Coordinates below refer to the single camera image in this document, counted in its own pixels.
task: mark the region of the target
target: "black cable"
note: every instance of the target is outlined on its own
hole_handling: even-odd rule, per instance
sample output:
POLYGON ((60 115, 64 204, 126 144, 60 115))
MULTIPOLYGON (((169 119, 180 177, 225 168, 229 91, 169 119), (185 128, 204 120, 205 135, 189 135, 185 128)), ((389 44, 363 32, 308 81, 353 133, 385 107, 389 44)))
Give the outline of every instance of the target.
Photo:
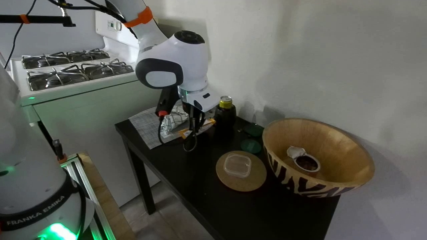
POLYGON ((193 131, 185 137, 184 143, 182 143, 182 149, 185 152, 192 152, 193 149, 196 149, 197 147, 197 132, 198 129, 202 127, 205 120, 205 115, 204 112, 200 112, 200 116, 197 119, 194 119, 193 123, 193 131))
MULTIPOLYGON (((34 8, 36 1, 37 1, 37 0, 33 0, 33 1, 32 1, 30 7, 29 7, 29 9, 28 9, 28 12, 26 12, 26 16, 28 16, 28 15, 32 12, 32 9, 34 8)), ((10 49, 10 52, 9 52, 8 60, 6 60, 5 64, 4 64, 4 69, 6 69, 8 65, 9 65, 9 61, 10 61, 10 59, 12 59, 13 52, 14 52, 16 39, 17 39, 17 35, 18 35, 18 32, 21 31, 22 25, 24 25, 24 24, 21 23, 21 24, 18 25, 17 31, 14 32, 13 43, 12 43, 12 49, 10 49)))
POLYGON ((80 9, 90 9, 90 11, 98 11, 98 12, 104 12, 114 19, 117 19, 120 23, 125 24, 126 20, 124 17, 121 17, 120 15, 117 15, 116 12, 110 11, 109 8, 100 5, 92 0, 85 0, 86 3, 94 5, 94 7, 81 7, 81 5, 70 5, 70 4, 60 4, 56 3, 54 0, 48 0, 50 4, 57 5, 60 8, 65 8, 65 9, 74 9, 74 11, 80 11, 80 9))

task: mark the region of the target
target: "black table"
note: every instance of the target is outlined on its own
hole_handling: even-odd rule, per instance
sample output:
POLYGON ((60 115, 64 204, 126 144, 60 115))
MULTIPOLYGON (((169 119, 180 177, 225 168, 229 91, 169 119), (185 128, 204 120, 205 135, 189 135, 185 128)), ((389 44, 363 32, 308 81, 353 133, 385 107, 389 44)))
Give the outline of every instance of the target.
POLYGON ((273 176, 264 153, 266 181, 253 192, 236 192, 220 183, 217 159, 249 136, 249 123, 237 119, 233 132, 214 127, 197 136, 197 148, 186 153, 180 140, 148 149, 129 120, 116 124, 141 188, 148 213, 156 211, 144 163, 166 184, 214 239, 324 239, 338 197, 305 199, 288 192, 273 176))

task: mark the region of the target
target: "wooden bowl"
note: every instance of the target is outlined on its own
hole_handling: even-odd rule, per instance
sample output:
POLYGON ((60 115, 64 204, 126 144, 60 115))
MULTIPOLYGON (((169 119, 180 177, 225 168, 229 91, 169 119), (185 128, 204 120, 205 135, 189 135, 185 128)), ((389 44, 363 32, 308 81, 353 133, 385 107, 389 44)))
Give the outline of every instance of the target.
POLYGON ((264 129, 262 143, 270 169, 296 195, 333 197, 359 188, 373 176, 368 153, 341 131, 318 121, 276 121, 264 129), (320 171, 312 175, 297 168, 286 156, 290 145, 316 157, 320 171))

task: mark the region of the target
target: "small bottle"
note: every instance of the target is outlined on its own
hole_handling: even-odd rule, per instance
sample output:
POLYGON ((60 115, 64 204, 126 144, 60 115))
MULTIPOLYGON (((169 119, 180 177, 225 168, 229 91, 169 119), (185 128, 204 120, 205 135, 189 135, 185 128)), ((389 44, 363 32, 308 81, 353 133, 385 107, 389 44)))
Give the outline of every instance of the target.
POLYGON ((229 96, 221 96, 214 109, 216 127, 220 129, 232 129, 236 121, 236 107, 229 96))

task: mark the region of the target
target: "white wall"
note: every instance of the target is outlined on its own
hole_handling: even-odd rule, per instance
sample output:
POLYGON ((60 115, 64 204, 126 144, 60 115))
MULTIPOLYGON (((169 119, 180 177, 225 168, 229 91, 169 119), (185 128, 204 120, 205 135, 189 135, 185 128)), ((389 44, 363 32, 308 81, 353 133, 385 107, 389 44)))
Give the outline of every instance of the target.
MULTIPOLYGON (((82 0, 72 0, 74 5, 84 4, 82 0)), ((0 15, 26 13, 32 0, 1 0, 0 15)), ((33 16, 60 16, 56 5, 46 0, 37 0, 32 11, 33 16)), ((94 33, 93 11, 68 11, 72 21, 77 25, 64 28, 61 24, 24 24, 17 40, 13 56, 54 53, 58 51, 78 51, 102 47, 102 39, 94 33)), ((8 57, 13 35, 18 24, 0 24, 0 53, 8 57)))
POLYGON ((146 0, 200 32, 209 83, 240 116, 308 117, 353 135, 376 175, 345 193, 326 239, 425 239, 424 0, 146 0))

